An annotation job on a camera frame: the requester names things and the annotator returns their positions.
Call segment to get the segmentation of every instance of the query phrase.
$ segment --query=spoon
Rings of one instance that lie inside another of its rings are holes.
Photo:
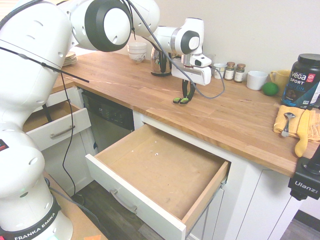
[[[288,118],[288,121],[286,122],[286,125],[285,125],[285,127],[284,127],[284,129],[283,129],[283,131],[281,133],[281,136],[282,137],[288,137],[289,136],[289,121],[290,121],[290,119],[295,118],[296,115],[294,115],[291,112],[286,112],[284,115]]]

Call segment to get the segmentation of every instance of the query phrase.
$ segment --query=open drawer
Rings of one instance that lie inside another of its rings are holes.
[[[91,176],[166,240],[185,239],[229,167],[147,124],[86,158]]]
[[[77,134],[91,126],[88,110],[72,105],[73,134]],[[52,122],[48,122],[45,111],[33,112],[23,125],[23,131],[28,134],[43,151],[71,137],[72,121],[70,106],[67,101],[49,106],[48,111]]]

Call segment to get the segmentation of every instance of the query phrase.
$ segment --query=stainless steel kettle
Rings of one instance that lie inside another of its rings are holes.
[[[151,74],[158,77],[171,75],[172,64],[162,51],[153,47],[151,51]]]

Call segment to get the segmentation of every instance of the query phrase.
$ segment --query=spice jar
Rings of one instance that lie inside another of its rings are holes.
[[[233,61],[228,61],[226,63],[226,70],[224,74],[224,79],[227,81],[231,81],[234,78],[235,73],[235,63]]]
[[[236,83],[242,83],[244,73],[245,73],[245,67],[246,65],[243,63],[239,63],[236,65],[235,75],[234,75],[234,81]]]

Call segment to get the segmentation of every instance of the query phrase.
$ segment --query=jar lid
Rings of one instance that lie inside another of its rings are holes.
[[[320,54],[304,53],[298,57],[299,63],[320,67]]]

